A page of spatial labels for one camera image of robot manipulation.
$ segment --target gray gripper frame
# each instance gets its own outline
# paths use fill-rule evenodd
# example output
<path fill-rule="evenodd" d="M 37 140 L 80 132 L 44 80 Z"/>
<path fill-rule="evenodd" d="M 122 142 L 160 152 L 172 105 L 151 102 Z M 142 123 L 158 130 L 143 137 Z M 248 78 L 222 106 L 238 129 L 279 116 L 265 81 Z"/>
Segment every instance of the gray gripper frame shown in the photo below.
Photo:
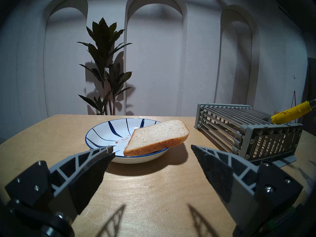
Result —
<path fill-rule="evenodd" d="M 52 213 L 63 212 L 72 221 L 81 214 L 114 157 L 113 146 L 108 146 L 69 156 L 49 168 L 54 192 L 49 203 Z"/>
<path fill-rule="evenodd" d="M 296 160 L 295 151 L 302 124 L 272 124 L 270 114 L 243 104 L 197 105 L 194 127 L 212 139 L 217 146 L 239 155 L 255 165 L 269 160 L 282 167 Z"/>
<path fill-rule="evenodd" d="M 289 209 L 303 189 L 270 161 L 262 160 L 255 166 L 232 153 L 195 145 L 191 148 L 207 180 L 234 219 L 238 236 L 253 236 L 259 229 L 264 233 L 262 226 Z"/>

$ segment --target plant leaf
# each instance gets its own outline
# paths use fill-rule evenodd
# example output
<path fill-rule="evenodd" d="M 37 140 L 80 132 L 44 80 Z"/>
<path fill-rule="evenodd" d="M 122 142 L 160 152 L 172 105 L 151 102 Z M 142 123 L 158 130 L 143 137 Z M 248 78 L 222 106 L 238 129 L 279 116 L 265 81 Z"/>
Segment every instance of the plant leaf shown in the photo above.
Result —
<path fill-rule="evenodd" d="M 91 30 L 91 29 L 89 29 L 89 28 L 88 28 L 88 26 L 87 26 L 87 31 L 88 31 L 88 33 L 89 33 L 90 37 L 94 40 L 94 35 L 93 35 L 93 32 L 92 32 L 92 30 Z"/>
<path fill-rule="evenodd" d="M 89 70 L 98 79 L 98 81 L 101 81 L 101 77 L 100 77 L 100 74 L 97 71 L 97 69 L 89 69 L 87 66 L 85 66 L 83 64 L 79 64 L 79 65 L 85 67 L 87 70 Z"/>
<path fill-rule="evenodd" d="M 97 110 L 99 110 L 98 106 L 90 99 L 90 98 L 87 98 L 87 97 L 84 97 L 82 95 L 79 95 L 79 97 L 81 97 L 84 101 L 86 101 L 88 104 L 90 104 L 93 108 L 96 108 Z"/>
<path fill-rule="evenodd" d="M 109 90 L 109 91 L 107 92 L 107 94 L 105 95 L 105 98 L 104 98 L 103 101 L 102 101 L 103 105 L 106 105 L 106 104 L 107 104 L 107 101 L 109 100 L 109 96 L 110 96 L 111 92 L 112 92 L 112 90 Z"/>
<path fill-rule="evenodd" d="M 113 37 L 114 31 L 116 30 L 116 24 L 117 24 L 117 23 L 113 23 L 113 24 L 111 24 L 110 27 L 109 27 L 110 39 Z"/>
<path fill-rule="evenodd" d="M 118 50 L 122 49 L 124 46 L 130 45 L 130 44 L 132 44 L 132 43 L 127 43 L 119 48 L 117 48 L 118 47 L 117 46 L 112 52 L 109 53 L 109 57 L 112 56 L 114 53 L 116 53 Z"/>
<path fill-rule="evenodd" d="M 109 49 L 111 49 L 112 45 L 116 40 L 121 36 L 121 34 L 124 32 L 123 29 L 119 30 L 117 33 L 113 34 L 113 37 L 110 40 Z"/>
<path fill-rule="evenodd" d="M 81 44 L 84 44 L 85 46 L 89 46 L 89 43 L 80 42 L 80 41 L 78 41 L 77 43 L 81 43 Z"/>
<path fill-rule="evenodd" d="M 103 103 L 101 101 L 101 95 L 98 97 L 98 99 L 96 99 L 96 97 L 94 96 L 94 100 L 95 100 L 96 105 L 99 108 L 98 110 L 100 111 L 100 113 L 103 114 Z"/>
<path fill-rule="evenodd" d="M 101 18 L 99 22 L 100 26 L 100 37 L 104 41 L 106 49 L 109 49 L 109 41 L 110 41 L 110 30 L 109 27 L 107 26 L 107 23 L 105 22 L 104 18 Z"/>
<path fill-rule="evenodd" d="M 126 88 L 120 90 L 115 96 L 118 96 L 118 95 L 121 94 L 123 91 L 126 91 L 126 90 L 128 90 L 128 89 L 130 89 L 130 88 L 132 88 L 132 87 L 126 87 Z"/>
<path fill-rule="evenodd" d="M 120 81 L 120 85 L 121 85 L 121 83 L 123 84 L 125 81 L 127 81 L 131 76 L 132 76 L 132 72 L 131 71 L 124 73 L 124 75 L 122 75 L 121 78 L 120 78 L 120 79 L 122 79 Z"/>
<path fill-rule="evenodd" d="M 119 83 L 120 86 L 132 76 L 132 72 L 126 72 L 126 74 L 127 75 L 124 77 L 124 79 Z"/>
<path fill-rule="evenodd" d="M 96 49 L 96 47 L 94 45 L 92 45 L 91 43 L 89 43 L 88 52 L 93 57 L 93 60 L 95 61 L 95 63 L 98 65 L 99 64 L 99 60 L 100 60 L 100 53 Z"/>

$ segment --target arch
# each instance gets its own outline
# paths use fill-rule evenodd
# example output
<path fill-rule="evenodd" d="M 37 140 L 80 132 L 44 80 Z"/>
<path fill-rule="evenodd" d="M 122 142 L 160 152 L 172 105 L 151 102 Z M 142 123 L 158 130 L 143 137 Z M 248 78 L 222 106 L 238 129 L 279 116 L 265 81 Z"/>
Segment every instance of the arch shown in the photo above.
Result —
<path fill-rule="evenodd" d="M 78 64 L 85 62 L 87 53 L 77 42 L 86 38 L 87 15 L 87 0 L 64 0 L 48 18 L 43 53 L 48 117 L 87 114 L 86 103 L 77 96 L 86 95 L 85 71 Z"/>
<path fill-rule="evenodd" d="M 183 29 L 182 29 L 182 43 L 181 43 L 181 55 L 180 55 L 180 73 L 184 73 L 185 69 L 185 57 L 186 57 L 186 33 L 187 33 L 187 8 L 184 0 L 128 0 L 125 9 L 125 24 L 124 24 L 124 44 L 127 42 L 127 23 L 131 15 L 142 6 L 148 4 L 165 4 L 176 9 L 183 16 Z M 124 56 L 126 56 L 126 47 L 124 47 Z M 124 72 L 126 72 L 126 58 L 124 57 Z M 176 107 L 176 114 L 179 115 L 182 104 L 182 93 L 183 93 L 183 78 L 180 78 L 178 102 Z M 126 92 L 124 92 L 123 111 L 126 115 Z"/>
<path fill-rule="evenodd" d="M 48 117 L 43 75 L 46 23 L 53 10 L 63 1 L 33 0 L 29 5 L 32 9 L 25 11 L 16 65 L 18 101 L 24 129 Z"/>
<path fill-rule="evenodd" d="M 260 57 L 260 40 L 259 40 L 259 28 L 256 21 L 253 17 L 246 11 L 244 8 L 237 6 L 237 5 L 229 5 L 227 6 L 223 13 L 227 12 L 227 10 L 232 10 L 237 12 L 241 17 L 238 18 L 238 21 L 244 22 L 249 25 L 251 34 L 252 34 L 252 50 L 251 50 L 251 67 L 250 67 L 250 78 L 249 78 L 249 87 L 247 93 L 247 101 L 246 104 L 253 107 L 256 97 L 257 91 L 257 81 L 258 81 L 258 72 L 259 72 L 259 57 Z M 222 17 L 221 17 L 221 43 L 222 43 Z M 216 91 L 214 102 L 216 102 L 217 98 L 217 87 L 219 81 L 219 69 L 217 74 L 217 84 L 216 84 Z"/>

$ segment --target blue striped bowl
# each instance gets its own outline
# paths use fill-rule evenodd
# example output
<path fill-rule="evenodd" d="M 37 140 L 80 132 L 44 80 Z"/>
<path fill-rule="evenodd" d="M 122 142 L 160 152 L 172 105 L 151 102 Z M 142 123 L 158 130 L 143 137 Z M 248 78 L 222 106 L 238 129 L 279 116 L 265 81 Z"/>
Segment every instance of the blue striped bowl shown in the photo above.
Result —
<path fill-rule="evenodd" d="M 91 128 L 85 137 L 86 144 L 91 149 L 113 145 L 115 158 L 113 162 L 123 164 L 136 164 L 150 161 L 164 154 L 168 148 L 143 156 L 124 156 L 123 151 L 131 135 L 137 128 L 160 123 L 156 120 L 142 118 L 125 118 L 103 122 Z"/>

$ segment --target plant stem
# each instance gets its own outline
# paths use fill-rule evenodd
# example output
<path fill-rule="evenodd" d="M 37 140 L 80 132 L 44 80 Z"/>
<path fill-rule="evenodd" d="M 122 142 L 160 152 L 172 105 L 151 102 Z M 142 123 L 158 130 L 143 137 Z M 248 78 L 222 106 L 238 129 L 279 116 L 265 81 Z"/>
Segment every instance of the plant stem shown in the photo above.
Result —
<path fill-rule="evenodd" d="M 104 82 L 101 82 L 101 84 L 102 84 L 102 89 L 103 89 L 103 98 L 105 98 Z M 105 107 L 105 112 L 100 111 L 100 113 L 101 113 L 102 115 L 106 115 L 106 114 L 107 114 L 107 108 Z"/>
<path fill-rule="evenodd" d="M 113 97 L 113 115 L 115 115 L 115 97 Z"/>
<path fill-rule="evenodd" d="M 109 80 L 107 80 L 107 89 L 110 90 L 110 87 L 109 87 Z M 110 115 L 113 115 L 112 114 L 112 106 L 111 106 L 111 99 L 110 99 L 111 95 L 109 96 L 109 108 L 110 108 Z"/>

